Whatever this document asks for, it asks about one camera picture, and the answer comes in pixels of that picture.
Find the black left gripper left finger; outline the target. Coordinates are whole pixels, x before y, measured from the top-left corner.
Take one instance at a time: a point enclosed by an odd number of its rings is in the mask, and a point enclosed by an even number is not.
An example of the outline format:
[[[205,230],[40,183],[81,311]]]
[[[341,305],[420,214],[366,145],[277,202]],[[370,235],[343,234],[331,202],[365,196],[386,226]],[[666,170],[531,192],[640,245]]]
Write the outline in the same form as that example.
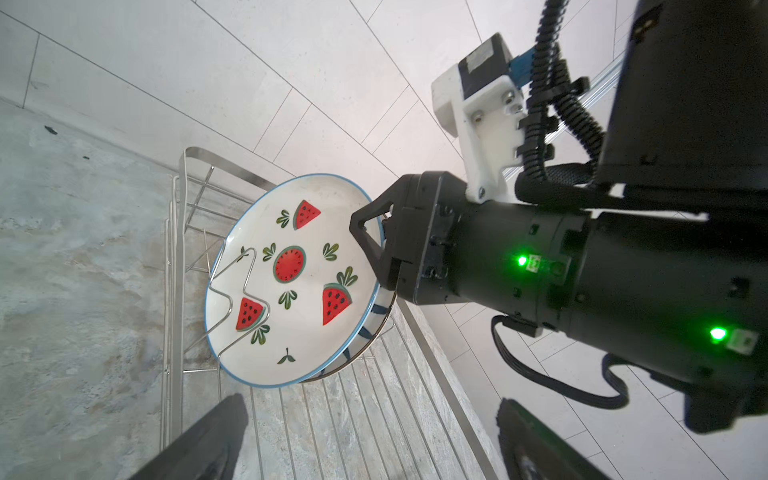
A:
[[[131,480],[232,479],[248,413],[244,397],[233,394],[144,465]]]

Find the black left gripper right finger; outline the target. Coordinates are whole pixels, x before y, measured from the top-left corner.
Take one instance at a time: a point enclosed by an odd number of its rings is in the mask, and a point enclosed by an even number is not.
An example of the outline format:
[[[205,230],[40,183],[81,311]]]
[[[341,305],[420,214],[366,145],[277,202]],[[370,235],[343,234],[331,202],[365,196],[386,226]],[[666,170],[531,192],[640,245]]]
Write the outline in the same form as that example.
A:
[[[510,479],[609,479],[515,400],[501,400],[497,425]]]

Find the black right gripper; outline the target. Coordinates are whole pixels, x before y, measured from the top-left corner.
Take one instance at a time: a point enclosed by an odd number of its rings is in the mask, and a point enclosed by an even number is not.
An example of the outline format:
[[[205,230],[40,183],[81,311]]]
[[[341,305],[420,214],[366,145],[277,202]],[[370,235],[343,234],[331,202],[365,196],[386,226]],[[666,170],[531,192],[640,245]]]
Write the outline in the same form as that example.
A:
[[[409,174],[351,215],[349,231],[379,283],[418,305],[473,302],[565,329],[588,215],[474,204],[465,189],[448,172]],[[387,212],[381,246],[365,223]]]

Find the white blue striped plate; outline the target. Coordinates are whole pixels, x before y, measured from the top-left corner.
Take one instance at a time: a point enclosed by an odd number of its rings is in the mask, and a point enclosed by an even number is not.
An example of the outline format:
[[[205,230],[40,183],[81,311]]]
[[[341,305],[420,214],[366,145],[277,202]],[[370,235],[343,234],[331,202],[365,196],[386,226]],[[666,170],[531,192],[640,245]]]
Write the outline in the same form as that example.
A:
[[[392,310],[395,298],[395,292],[381,288],[363,326],[349,346],[326,368],[322,369],[317,375],[304,380],[304,383],[321,380],[336,374],[361,356],[381,333]]]

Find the white watermelon pattern plate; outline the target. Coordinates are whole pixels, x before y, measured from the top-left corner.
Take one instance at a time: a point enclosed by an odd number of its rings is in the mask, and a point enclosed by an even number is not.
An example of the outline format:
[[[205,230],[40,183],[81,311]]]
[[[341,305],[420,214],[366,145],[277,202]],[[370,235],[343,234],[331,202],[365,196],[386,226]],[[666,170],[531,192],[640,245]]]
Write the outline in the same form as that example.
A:
[[[222,369],[256,388],[304,382],[349,346],[381,288],[349,231],[369,196],[332,174],[262,195],[212,267],[204,324]]]

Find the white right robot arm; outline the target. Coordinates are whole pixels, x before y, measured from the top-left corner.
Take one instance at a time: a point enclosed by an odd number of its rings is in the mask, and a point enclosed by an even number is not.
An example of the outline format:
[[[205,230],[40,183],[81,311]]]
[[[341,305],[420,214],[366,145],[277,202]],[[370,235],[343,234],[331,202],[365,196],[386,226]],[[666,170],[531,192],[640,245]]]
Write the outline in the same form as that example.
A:
[[[697,433],[767,411],[767,5],[641,1],[609,121],[584,106],[544,4],[512,54],[495,34],[432,86],[465,175],[408,174],[349,230],[380,284],[416,304],[474,302],[493,329],[543,329],[602,350],[612,394],[520,375],[576,402],[625,407],[612,371],[683,393]]]

